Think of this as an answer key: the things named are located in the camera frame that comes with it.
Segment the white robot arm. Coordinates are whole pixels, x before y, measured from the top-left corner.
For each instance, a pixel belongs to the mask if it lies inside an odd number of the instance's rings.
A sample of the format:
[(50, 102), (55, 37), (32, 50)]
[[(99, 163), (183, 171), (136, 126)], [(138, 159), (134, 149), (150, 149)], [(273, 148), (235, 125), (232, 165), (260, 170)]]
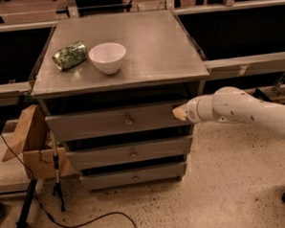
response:
[(192, 98), (173, 109), (175, 118), (193, 124), (248, 122), (264, 126), (285, 139), (285, 104), (259, 100), (232, 86)]

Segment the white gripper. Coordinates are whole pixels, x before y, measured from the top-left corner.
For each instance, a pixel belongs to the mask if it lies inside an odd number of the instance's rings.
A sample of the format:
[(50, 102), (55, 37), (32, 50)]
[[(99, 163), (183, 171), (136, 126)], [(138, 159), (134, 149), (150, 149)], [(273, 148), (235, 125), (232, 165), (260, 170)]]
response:
[(199, 124), (203, 121), (199, 115), (199, 98), (193, 98), (186, 104), (175, 107), (172, 112), (175, 118), (180, 121), (185, 121), (189, 119), (194, 124)]

